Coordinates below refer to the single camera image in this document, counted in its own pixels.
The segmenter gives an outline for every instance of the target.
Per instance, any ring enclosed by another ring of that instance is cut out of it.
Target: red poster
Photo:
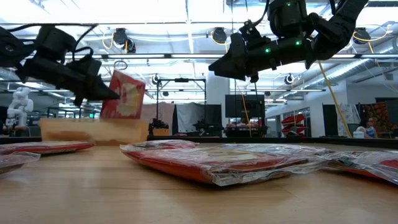
[[[119,94],[118,100],[104,100],[101,118],[140,119],[145,83],[114,70],[109,88]]]

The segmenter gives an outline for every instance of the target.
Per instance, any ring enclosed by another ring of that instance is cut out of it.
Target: woman
[[[356,131],[362,131],[365,138],[377,138],[376,130],[373,127],[373,118],[362,119]]]

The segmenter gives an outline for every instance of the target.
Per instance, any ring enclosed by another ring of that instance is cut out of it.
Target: clear plastic wrap
[[[199,143],[196,142],[175,139],[139,142],[132,145],[122,145],[120,148],[127,151],[146,151],[156,149],[193,149],[198,145]]]
[[[325,167],[328,162],[311,154],[235,151],[219,146],[152,151],[121,150],[145,166],[219,186],[263,181],[291,173],[305,174]]]
[[[229,149],[234,151],[261,152],[283,155],[303,154],[321,156],[335,152],[333,150],[325,149],[323,147],[290,144],[223,144],[217,146],[217,148]]]
[[[10,155],[0,155],[0,174],[21,168],[25,163],[40,159],[39,154],[29,152],[15,152]]]
[[[84,141],[43,141],[43,142],[22,142],[0,145],[0,155],[13,152],[32,152],[38,154],[51,154],[61,152],[79,151],[88,149],[95,144]]]
[[[329,167],[398,184],[398,151],[336,152],[323,156]]]

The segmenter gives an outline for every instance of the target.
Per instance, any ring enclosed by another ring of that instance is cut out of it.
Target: white robot
[[[20,87],[12,94],[12,102],[7,110],[7,127],[11,128],[16,125],[16,116],[18,116],[18,126],[26,126],[27,112],[33,111],[33,101],[27,97],[29,93],[29,88]]]

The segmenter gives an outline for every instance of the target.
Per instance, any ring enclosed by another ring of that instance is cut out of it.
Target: wooden table
[[[397,223],[398,186],[323,170],[212,187],[142,167],[117,147],[95,147],[2,175],[0,206],[4,224]]]

